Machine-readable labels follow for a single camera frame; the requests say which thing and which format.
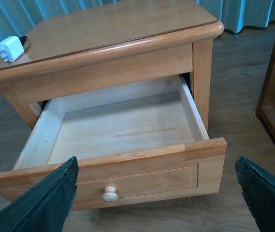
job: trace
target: white charger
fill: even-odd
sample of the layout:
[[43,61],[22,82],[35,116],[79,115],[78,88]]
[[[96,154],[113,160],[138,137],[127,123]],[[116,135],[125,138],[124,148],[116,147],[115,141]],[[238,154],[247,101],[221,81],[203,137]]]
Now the white charger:
[[9,36],[0,42],[0,55],[5,62],[14,62],[24,53],[25,50],[17,36]]

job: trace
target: floor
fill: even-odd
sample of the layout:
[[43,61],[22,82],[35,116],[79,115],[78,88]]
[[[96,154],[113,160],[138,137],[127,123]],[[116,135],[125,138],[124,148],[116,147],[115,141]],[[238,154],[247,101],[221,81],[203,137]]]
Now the floor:
[[[214,41],[209,135],[228,143],[218,194],[71,212],[63,231],[257,232],[234,164],[245,156],[275,174],[275,145],[255,117],[275,24]],[[30,129],[0,95],[0,172],[11,170]],[[0,196],[0,210],[9,202]]]

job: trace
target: tabletop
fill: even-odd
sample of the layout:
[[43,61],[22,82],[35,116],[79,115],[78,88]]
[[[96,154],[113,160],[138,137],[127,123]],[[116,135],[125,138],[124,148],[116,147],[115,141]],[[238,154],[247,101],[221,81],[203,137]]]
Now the tabletop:
[[0,58],[0,71],[216,22],[193,0],[122,0],[43,20],[27,33],[25,54]]

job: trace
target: drawer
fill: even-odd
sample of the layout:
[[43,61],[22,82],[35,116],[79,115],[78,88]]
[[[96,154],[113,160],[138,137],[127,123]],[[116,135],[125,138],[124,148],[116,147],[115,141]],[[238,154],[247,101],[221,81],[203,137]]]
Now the drawer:
[[[72,156],[72,210],[217,193],[226,152],[209,139],[185,80],[168,76],[50,100],[0,195],[14,201]],[[118,199],[105,202],[106,187]]]

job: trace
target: blue curtain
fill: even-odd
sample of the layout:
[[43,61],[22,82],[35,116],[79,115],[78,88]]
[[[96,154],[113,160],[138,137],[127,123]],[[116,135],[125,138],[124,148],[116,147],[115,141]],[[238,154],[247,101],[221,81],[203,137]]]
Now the blue curtain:
[[275,0],[196,0],[234,33],[243,27],[265,28],[275,21]]
[[[43,19],[117,1],[120,0],[0,0],[0,41],[26,34]],[[275,0],[195,1],[235,33],[245,26],[263,28],[275,20]]]

